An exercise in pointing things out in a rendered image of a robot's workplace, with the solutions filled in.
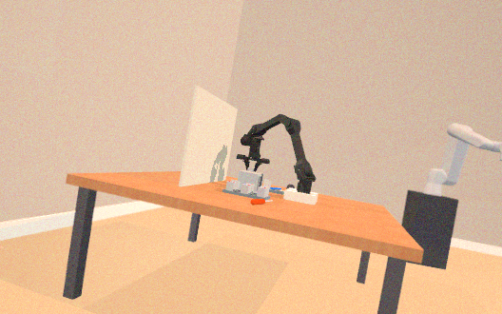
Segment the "orange-handled screwdriver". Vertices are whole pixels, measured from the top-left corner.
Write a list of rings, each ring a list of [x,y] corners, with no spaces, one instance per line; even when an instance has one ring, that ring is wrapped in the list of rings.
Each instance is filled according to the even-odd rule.
[[[263,205],[265,202],[273,202],[273,200],[265,201],[264,199],[253,199],[251,205]]]

